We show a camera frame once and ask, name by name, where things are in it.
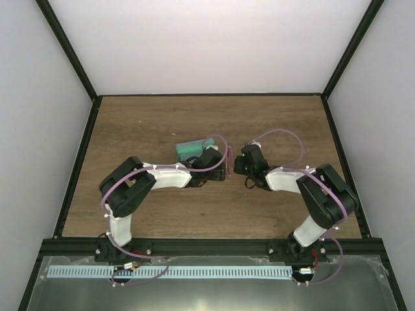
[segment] wooden floor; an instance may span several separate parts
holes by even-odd
[[[225,136],[236,155],[245,142],[273,128],[302,138],[305,157],[299,167],[331,163],[341,172],[320,97],[105,97],[63,235],[105,232],[98,186],[127,157],[175,163],[177,143],[211,133]],[[289,163],[300,154],[297,140],[285,133],[271,134],[261,143],[271,165]],[[233,176],[197,189],[152,191],[133,215],[132,232],[158,238],[285,238],[306,216],[300,195],[248,190],[243,176]],[[336,234],[359,238],[355,215]]]

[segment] black metal frame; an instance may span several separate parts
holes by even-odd
[[[369,26],[374,20],[376,13],[379,11],[384,0],[372,0],[366,13],[364,14],[359,26],[357,27],[352,39],[350,40],[342,58],[340,59],[334,73],[332,74],[326,88],[322,94],[320,93],[268,93],[268,94],[172,94],[172,95],[151,95],[151,96],[289,96],[289,95],[305,95],[305,96],[320,96],[324,111],[327,116],[329,127],[333,136],[333,140],[337,149],[337,153],[340,159],[340,164],[345,176],[346,183],[357,193],[356,186],[353,182],[353,178],[348,166],[346,156],[340,137],[338,136],[335,122],[330,112],[327,99],[334,90],[336,84],[340,80],[342,73],[349,64],[354,52],[357,50],[363,36],[366,34]],[[36,0],[43,15],[45,16],[48,24],[51,26],[57,40],[66,53],[69,61],[71,62],[75,72],[77,73],[80,81],[82,82],[85,90],[92,100],[92,108],[89,114],[88,123],[86,125],[84,136],[80,144],[80,148],[75,160],[75,165],[69,180],[69,185],[64,197],[64,202],[58,217],[56,228],[54,230],[54,238],[44,240],[38,258],[33,267],[32,274],[30,276],[27,288],[21,300],[19,310],[26,310],[30,296],[33,291],[34,284],[36,282],[40,265],[43,257],[46,256],[94,256],[97,260],[102,260],[95,250],[99,247],[103,247],[106,241],[104,238],[66,238],[62,237],[62,231],[65,225],[69,207],[73,198],[75,187],[78,181],[80,170],[84,162],[88,143],[91,138],[93,127],[97,119],[99,107],[101,105],[102,96],[98,96],[89,81],[89,78],[83,69],[75,51],[73,50],[65,32],[60,25],[58,18],[56,17],[53,9],[48,0]],[[133,96],[133,95],[116,95],[116,96]],[[405,302],[402,298],[399,286],[389,263],[388,255],[386,254],[383,242],[379,238],[373,238],[370,234],[368,223],[362,209],[356,212],[357,221],[363,238],[360,239],[340,239],[339,242],[342,245],[344,253],[346,255],[379,255],[383,266],[388,270],[389,284],[394,293],[396,303],[399,310],[406,310]],[[138,248],[150,248],[153,255],[159,256],[189,256],[189,255],[249,255],[249,256],[268,256],[270,260],[280,260],[281,257],[278,254],[269,254],[268,251],[272,246],[277,243],[284,242],[284,240],[275,239],[255,239],[255,240],[234,240],[234,239],[138,239],[133,238],[132,243]],[[338,254],[337,246],[330,241],[322,242],[322,247],[326,249],[326,255]]]
[[[44,257],[52,256],[82,256],[97,258],[96,249],[102,243],[109,243],[105,238],[51,238],[44,240],[32,274],[19,306],[19,311],[27,309],[30,297],[38,278],[40,266]],[[383,241],[380,238],[339,239],[345,255],[377,255],[383,266],[388,270],[388,281],[399,310],[407,310],[399,286],[389,263]],[[145,251],[150,248],[155,256],[251,256],[269,257],[270,261],[280,262],[279,255],[269,254],[269,247],[276,242],[286,242],[285,239],[166,239],[166,238],[133,238],[132,243],[138,249]],[[338,255],[337,245],[329,240],[321,242],[326,250],[325,255]]]

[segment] green battery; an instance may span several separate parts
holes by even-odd
[[[190,157],[200,157],[203,152],[202,143],[204,139],[198,141],[188,141],[186,143],[181,143],[176,145],[176,151],[179,161],[185,161]],[[213,138],[206,139],[204,146],[213,146],[215,140]]]

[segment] white cable tray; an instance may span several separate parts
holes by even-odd
[[[122,271],[115,278],[150,279],[165,266],[142,266],[133,272]],[[49,266],[48,278],[107,279],[114,266]],[[160,279],[277,279],[290,280],[290,266],[171,266]]]

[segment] robotic arm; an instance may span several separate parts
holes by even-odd
[[[99,185],[102,197],[128,173],[145,167],[152,167],[152,169],[132,176],[129,179],[130,183],[126,181],[121,183],[108,196],[106,208],[110,212],[110,231],[113,239],[120,246],[131,241],[131,215],[151,190],[165,187],[201,187],[208,180],[223,181],[225,179],[225,163],[221,163],[217,168],[208,172],[184,170],[184,168],[209,168],[216,165],[221,159],[222,155],[216,146],[207,147],[200,157],[168,166],[151,165],[141,162],[138,157],[129,157]]]
[[[303,224],[289,235],[289,250],[297,257],[314,244],[328,229],[343,221],[343,214],[332,197],[305,173],[269,166],[257,142],[246,145],[235,160],[236,174],[251,179],[254,186],[268,191],[289,191],[301,194],[309,211]],[[359,201],[336,170],[328,164],[306,168],[306,172],[318,178],[343,204],[347,215],[359,207]]]

